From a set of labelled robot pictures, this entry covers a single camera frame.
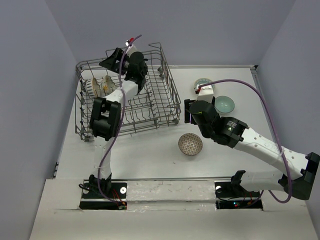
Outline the brown patterned bowl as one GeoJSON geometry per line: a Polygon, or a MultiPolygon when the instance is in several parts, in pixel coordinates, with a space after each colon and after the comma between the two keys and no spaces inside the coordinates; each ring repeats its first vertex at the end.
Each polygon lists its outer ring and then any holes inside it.
{"type": "Polygon", "coordinates": [[[179,150],[187,156],[195,156],[203,149],[201,138],[194,133],[185,133],[178,140],[179,150]]]}

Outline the teal yellow sun bowl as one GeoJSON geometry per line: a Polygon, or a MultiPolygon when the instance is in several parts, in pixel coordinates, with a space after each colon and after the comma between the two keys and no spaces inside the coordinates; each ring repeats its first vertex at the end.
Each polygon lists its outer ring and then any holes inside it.
{"type": "Polygon", "coordinates": [[[194,92],[196,94],[199,93],[199,86],[204,85],[204,84],[208,84],[208,83],[212,83],[213,81],[209,78],[199,78],[194,82],[194,92]]]}

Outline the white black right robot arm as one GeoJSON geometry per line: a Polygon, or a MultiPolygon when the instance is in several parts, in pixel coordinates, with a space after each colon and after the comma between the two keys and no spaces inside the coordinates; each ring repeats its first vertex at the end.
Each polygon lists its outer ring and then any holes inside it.
{"type": "Polygon", "coordinates": [[[314,152],[298,153],[257,133],[246,123],[220,116],[214,105],[204,100],[184,100],[184,121],[198,126],[201,135],[215,143],[235,149],[269,164],[273,171],[238,170],[226,191],[235,196],[246,192],[282,191],[299,200],[309,200],[320,164],[314,152]]]}

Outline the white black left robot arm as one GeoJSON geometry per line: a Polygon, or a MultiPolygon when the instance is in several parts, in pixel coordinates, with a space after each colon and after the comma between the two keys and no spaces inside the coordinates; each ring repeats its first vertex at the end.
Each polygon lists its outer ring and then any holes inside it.
{"type": "Polygon", "coordinates": [[[147,59],[140,51],[115,51],[99,66],[124,76],[120,86],[105,97],[97,97],[93,102],[89,127],[94,136],[93,174],[89,176],[88,186],[97,196],[108,199],[112,188],[111,149],[118,137],[128,100],[143,90],[148,75],[147,59]]]}

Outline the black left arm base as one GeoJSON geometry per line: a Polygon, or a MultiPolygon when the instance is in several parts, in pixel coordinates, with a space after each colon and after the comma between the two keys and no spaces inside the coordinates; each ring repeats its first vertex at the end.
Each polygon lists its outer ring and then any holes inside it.
{"type": "Polygon", "coordinates": [[[104,193],[110,200],[101,195],[96,183],[90,184],[88,180],[78,185],[81,189],[79,208],[82,210],[126,210],[127,209],[127,183],[112,181],[108,193],[104,193]]]}

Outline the orange flower bowl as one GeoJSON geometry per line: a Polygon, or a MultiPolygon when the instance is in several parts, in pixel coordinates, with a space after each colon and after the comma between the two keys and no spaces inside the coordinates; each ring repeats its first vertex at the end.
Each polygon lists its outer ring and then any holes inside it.
{"type": "Polygon", "coordinates": [[[115,83],[109,75],[105,75],[100,83],[100,94],[102,97],[110,95],[116,89],[115,83]]]}

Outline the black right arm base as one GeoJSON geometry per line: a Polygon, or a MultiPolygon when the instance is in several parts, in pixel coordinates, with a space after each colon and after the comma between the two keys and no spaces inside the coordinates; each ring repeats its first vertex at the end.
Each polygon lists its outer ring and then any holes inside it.
{"type": "Polygon", "coordinates": [[[263,209],[260,192],[247,191],[243,187],[232,187],[229,181],[218,181],[215,185],[215,206],[218,210],[263,209]]]}

